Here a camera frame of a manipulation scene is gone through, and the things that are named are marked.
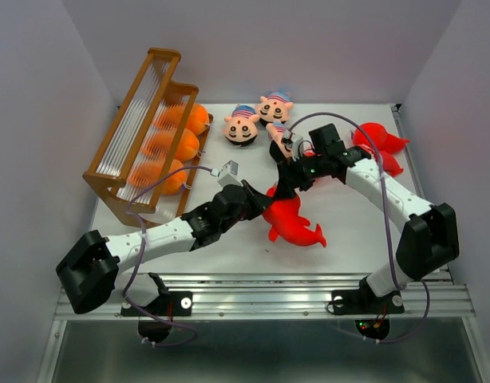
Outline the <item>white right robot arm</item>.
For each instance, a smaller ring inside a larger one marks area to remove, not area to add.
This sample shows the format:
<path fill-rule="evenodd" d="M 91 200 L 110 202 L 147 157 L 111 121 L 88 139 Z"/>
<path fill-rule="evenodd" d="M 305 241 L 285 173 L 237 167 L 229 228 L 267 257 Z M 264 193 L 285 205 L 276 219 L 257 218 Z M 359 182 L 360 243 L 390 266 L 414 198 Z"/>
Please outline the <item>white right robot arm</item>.
<path fill-rule="evenodd" d="M 366 277 L 357 292 L 358 305 L 375 311 L 385 296 L 420 281 L 456 259 L 460 253 L 456 212 L 446 203 L 435 205 L 399 184 L 382 167 L 372 145 L 345 147 L 333 124 L 310 131 L 313 155 L 303 152 L 303 138 L 289 130 L 272 144 L 279 173 L 275 199 L 306 191 L 315 180 L 330 176 L 365 196 L 394 224 L 401 237 L 389 249 L 389 261 Z"/>

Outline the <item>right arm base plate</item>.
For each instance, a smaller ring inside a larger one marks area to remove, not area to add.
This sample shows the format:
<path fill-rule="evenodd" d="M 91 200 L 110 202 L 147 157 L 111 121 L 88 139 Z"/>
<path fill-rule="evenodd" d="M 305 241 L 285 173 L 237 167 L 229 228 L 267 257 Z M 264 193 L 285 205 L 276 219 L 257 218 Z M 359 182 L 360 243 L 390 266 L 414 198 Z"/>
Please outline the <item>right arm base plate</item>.
<path fill-rule="evenodd" d="M 372 318 L 378 314 L 403 314 L 405 307 L 398 291 L 379 298 L 358 290 L 333 290 L 326 311 L 336 316 Z"/>

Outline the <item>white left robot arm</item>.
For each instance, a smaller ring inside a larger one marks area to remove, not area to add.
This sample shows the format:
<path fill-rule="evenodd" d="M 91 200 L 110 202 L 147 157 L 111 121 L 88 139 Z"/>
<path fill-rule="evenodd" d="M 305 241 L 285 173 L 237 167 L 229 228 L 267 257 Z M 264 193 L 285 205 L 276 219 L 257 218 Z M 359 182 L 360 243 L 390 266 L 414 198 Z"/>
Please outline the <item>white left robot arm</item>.
<path fill-rule="evenodd" d="M 229 184 L 209 202 L 172 221 L 124 235 L 104 237 L 98 230 L 84 233 L 56 266 L 56 274 L 75 314 L 104 305 L 125 271 L 165 255 L 208 247 L 237 223 L 253 220 L 274 199 L 247 181 Z"/>

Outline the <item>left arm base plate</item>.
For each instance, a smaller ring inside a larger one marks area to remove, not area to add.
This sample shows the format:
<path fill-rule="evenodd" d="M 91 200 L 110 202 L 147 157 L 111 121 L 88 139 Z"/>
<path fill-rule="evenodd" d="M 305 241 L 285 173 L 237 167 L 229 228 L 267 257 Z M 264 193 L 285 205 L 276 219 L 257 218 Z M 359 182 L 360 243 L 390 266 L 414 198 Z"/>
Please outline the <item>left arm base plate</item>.
<path fill-rule="evenodd" d="M 170 290 L 168 293 L 158 291 L 128 292 L 140 308 L 159 317 L 190 317 L 192 315 L 193 293 L 190 290 Z"/>

